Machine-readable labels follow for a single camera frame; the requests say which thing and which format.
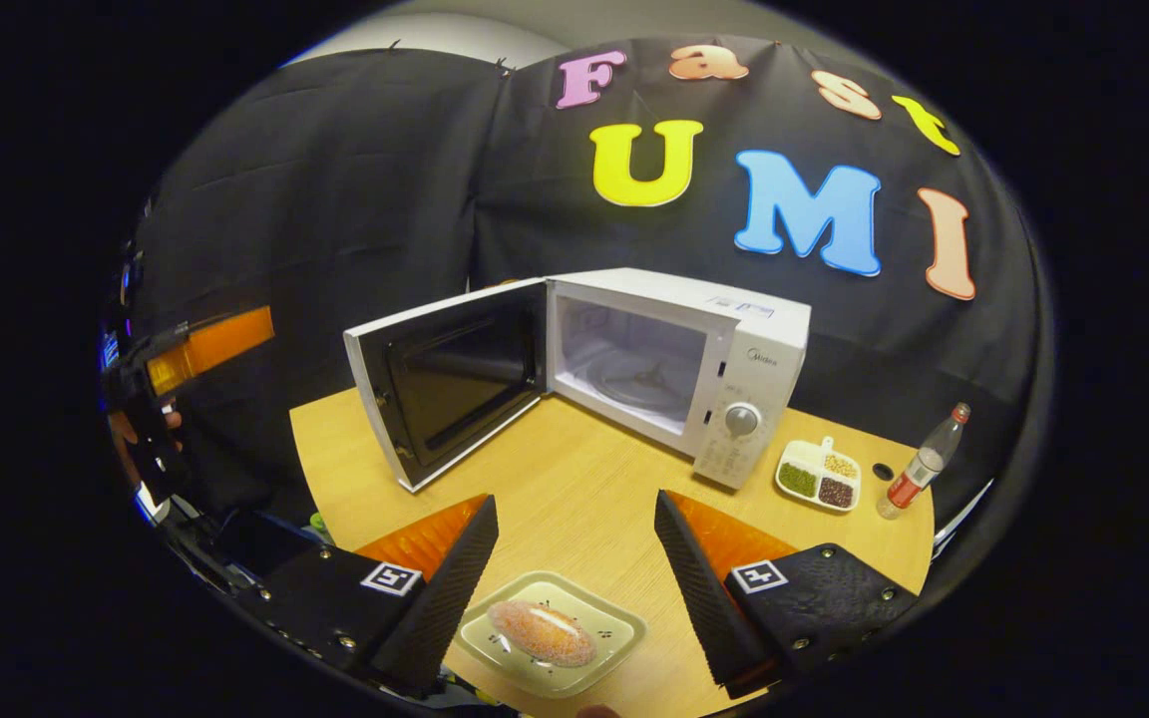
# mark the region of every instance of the white microwave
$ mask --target white microwave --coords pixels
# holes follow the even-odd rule
[[[742,487],[805,358],[810,307],[602,269],[466,292],[344,333],[370,426],[419,491],[550,392]]]

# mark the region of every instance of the bottle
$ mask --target bottle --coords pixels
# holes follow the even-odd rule
[[[930,486],[942,469],[946,468],[951,455],[956,453],[956,447],[961,446],[961,434],[964,432],[965,423],[970,419],[970,406],[956,404],[948,417],[934,429],[925,443],[917,449],[916,457],[903,469],[903,476],[894,479],[889,485],[889,491],[880,496],[876,504],[877,512],[885,518],[897,518],[903,509],[911,505],[911,501]]]

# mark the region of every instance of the blue letter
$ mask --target blue letter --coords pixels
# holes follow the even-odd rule
[[[880,180],[873,173],[835,167],[818,194],[810,194],[801,173],[778,152],[748,149],[734,160],[747,169],[753,186],[747,227],[734,236],[739,249],[779,254],[782,238],[774,232],[778,213],[797,257],[808,257],[831,224],[831,241],[818,253],[824,263],[864,277],[880,273],[880,260],[872,248],[872,201]]]

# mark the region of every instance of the microwave door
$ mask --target microwave door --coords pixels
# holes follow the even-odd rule
[[[546,285],[532,280],[346,333],[375,437],[403,486],[418,491],[537,403],[546,327]]]

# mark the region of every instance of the orange part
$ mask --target orange part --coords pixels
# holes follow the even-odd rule
[[[211,366],[273,339],[273,315],[268,306],[238,314],[196,330],[173,349],[147,361],[154,393],[168,394]]]
[[[450,553],[450,547],[460,540],[487,497],[485,494],[475,495],[470,500],[429,514],[419,522],[368,542],[354,554],[419,570],[424,573],[425,581],[432,580],[437,570],[442,566],[442,561],[446,561],[446,555]]]
[[[788,542],[777,540],[761,528],[748,526],[724,510],[712,509],[711,505],[673,491],[666,491],[666,494],[677,509],[680,509],[685,523],[689,524],[691,533],[703,550],[708,566],[712,568],[723,584],[735,566],[774,561],[797,551]]]

